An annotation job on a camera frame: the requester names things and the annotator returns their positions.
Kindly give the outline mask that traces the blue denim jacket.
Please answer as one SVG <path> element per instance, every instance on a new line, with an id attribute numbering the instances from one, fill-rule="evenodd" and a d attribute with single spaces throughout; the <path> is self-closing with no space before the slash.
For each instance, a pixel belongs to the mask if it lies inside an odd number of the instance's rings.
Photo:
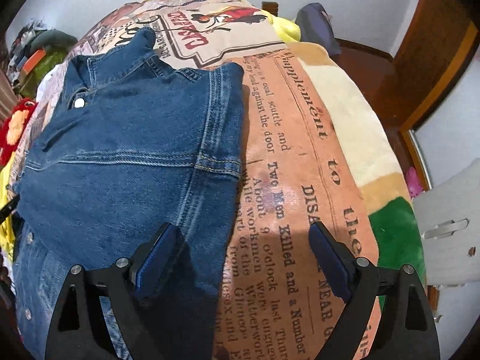
<path id="1" fill-rule="evenodd" d="M 142 320 L 167 359 L 210 359 L 224 257 L 242 174 L 242 78 L 236 63 L 175 69 L 142 28 L 103 55 L 79 55 L 15 183 L 24 220 L 14 264 L 26 349 L 46 352 L 69 269 L 128 258 L 176 228 Z"/>

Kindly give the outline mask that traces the pile of clothes clutter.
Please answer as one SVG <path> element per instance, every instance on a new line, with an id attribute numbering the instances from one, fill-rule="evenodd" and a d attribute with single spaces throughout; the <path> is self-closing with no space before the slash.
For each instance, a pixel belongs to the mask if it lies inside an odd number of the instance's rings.
<path id="1" fill-rule="evenodd" d="M 12 43 L 7 65 L 6 75 L 12 85 L 18 81 L 22 67 L 33 54 L 32 42 L 46 30 L 47 27 L 42 21 L 31 20 L 19 31 L 17 38 Z"/>

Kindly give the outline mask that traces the cream green plush blanket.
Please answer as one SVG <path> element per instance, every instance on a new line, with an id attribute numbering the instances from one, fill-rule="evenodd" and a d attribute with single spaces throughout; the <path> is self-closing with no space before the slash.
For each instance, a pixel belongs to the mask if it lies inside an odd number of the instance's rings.
<path id="1" fill-rule="evenodd" d="M 360 88 L 324 47 L 289 44 L 329 111 L 335 133 L 363 197 L 381 267 L 410 264 L 426 282 L 425 256 L 413 204 L 398 159 Z"/>

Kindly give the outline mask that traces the grey plastic chair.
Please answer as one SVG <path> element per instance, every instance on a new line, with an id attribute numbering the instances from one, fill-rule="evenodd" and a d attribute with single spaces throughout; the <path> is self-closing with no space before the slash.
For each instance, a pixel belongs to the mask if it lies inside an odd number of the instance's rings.
<path id="1" fill-rule="evenodd" d="M 427 284 L 479 280 L 479 160 L 412 201 Z"/>

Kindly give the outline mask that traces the newspaper print bed sheet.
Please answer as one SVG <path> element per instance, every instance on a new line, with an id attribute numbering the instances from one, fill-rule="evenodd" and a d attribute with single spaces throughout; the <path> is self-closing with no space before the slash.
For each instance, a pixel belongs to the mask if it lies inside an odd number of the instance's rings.
<path id="1" fill-rule="evenodd" d="M 50 122 L 69 62 L 126 45 L 140 29 L 172 68 L 244 71 L 241 177 L 209 359 L 313 359 L 341 314 L 308 244 L 323 221 L 354 254 L 378 256 L 365 204 L 325 104 L 267 16 L 246 0 L 131 2 L 106 16 L 37 91 L 11 167 L 20 179 Z"/>

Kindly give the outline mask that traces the red plush flower toy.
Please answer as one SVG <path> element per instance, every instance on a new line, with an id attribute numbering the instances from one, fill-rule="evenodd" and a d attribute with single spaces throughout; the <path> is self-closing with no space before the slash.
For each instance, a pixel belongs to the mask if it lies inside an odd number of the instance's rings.
<path id="1" fill-rule="evenodd" d="M 31 98 L 21 99 L 1 126 L 1 167 L 7 165 L 12 153 L 16 151 L 20 138 L 37 105 Z"/>

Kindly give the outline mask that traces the orange box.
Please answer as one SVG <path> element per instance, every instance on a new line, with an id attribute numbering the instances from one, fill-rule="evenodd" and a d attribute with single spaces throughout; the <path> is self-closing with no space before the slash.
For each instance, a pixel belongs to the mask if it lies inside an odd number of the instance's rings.
<path id="1" fill-rule="evenodd" d="M 22 66 L 22 72 L 25 75 L 30 74 L 33 69 L 35 69 L 35 66 L 40 63 L 44 57 L 47 55 L 46 51 L 44 49 L 38 49 L 35 51 L 32 56 L 25 62 L 25 64 Z"/>

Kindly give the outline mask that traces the grey neck pillow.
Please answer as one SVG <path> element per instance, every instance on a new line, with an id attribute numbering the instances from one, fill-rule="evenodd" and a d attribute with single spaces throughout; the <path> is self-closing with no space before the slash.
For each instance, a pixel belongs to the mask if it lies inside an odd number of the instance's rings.
<path id="1" fill-rule="evenodd" d="M 40 49 L 50 51 L 52 49 L 70 50 L 77 44 L 77 38 L 59 31 L 58 29 L 50 29 L 41 32 L 30 43 L 29 51 L 32 55 Z"/>

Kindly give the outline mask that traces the brown wooden wardrobe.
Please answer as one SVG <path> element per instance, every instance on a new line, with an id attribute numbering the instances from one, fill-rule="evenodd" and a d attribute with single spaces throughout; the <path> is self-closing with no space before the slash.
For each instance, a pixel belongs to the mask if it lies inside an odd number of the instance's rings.
<path id="1" fill-rule="evenodd" d="M 386 53 L 342 40 L 335 62 L 376 112 L 403 172 L 420 186 L 433 181 L 414 138 L 450 94 L 479 46 L 477 15 L 463 0 L 418 0 L 397 51 Z"/>

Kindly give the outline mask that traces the dark blue bag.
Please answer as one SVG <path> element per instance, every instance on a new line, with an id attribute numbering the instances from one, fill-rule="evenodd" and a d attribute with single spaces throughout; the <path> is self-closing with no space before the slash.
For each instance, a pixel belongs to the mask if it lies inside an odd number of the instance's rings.
<path id="1" fill-rule="evenodd" d="M 335 38 L 329 15 L 319 2 L 302 7 L 295 24 L 300 28 L 300 41 L 321 45 L 329 57 L 341 55 L 342 49 Z"/>

